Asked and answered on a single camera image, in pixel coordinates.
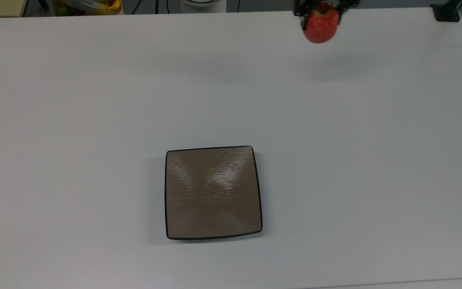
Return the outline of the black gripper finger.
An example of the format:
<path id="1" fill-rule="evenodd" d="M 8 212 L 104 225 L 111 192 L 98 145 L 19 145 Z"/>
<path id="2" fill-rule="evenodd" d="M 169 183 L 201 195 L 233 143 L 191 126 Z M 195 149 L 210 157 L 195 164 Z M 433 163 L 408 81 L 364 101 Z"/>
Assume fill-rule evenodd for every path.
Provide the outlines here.
<path id="1" fill-rule="evenodd" d="M 306 31 L 310 13 L 311 0 L 294 0 L 294 16 L 299 18 L 300 26 L 303 31 Z"/>
<path id="2" fill-rule="evenodd" d="M 348 10 L 356 8 L 360 3 L 360 0 L 339 0 L 337 5 L 339 18 L 341 19 Z"/>

